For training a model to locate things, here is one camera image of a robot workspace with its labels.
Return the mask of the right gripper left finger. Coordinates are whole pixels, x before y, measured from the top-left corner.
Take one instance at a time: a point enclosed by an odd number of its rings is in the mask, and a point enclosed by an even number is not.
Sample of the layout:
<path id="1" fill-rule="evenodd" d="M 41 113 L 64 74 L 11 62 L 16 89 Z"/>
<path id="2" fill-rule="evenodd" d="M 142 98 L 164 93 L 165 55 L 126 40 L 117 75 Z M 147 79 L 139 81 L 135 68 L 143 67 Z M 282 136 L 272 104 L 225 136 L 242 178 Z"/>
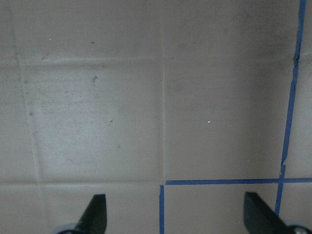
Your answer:
<path id="1" fill-rule="evenodd" d="M 57 234 L 104 234 L 107 228 L 106 195 L 94 195 L 77 224 L 62 228 Z"/>

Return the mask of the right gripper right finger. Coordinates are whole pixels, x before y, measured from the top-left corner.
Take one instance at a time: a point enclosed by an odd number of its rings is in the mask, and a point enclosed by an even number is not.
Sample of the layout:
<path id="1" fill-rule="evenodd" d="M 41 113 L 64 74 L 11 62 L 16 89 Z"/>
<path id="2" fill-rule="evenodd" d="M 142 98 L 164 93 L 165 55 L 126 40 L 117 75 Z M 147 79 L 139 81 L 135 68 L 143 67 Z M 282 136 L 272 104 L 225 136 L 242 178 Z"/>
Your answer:
<path id="1" fill-rule="evenodd" d="M 300 225 L 287 225 L 255 192 L 246 192 L 243 206 L 244 225 L 250 234 L 310 234 Z"/>

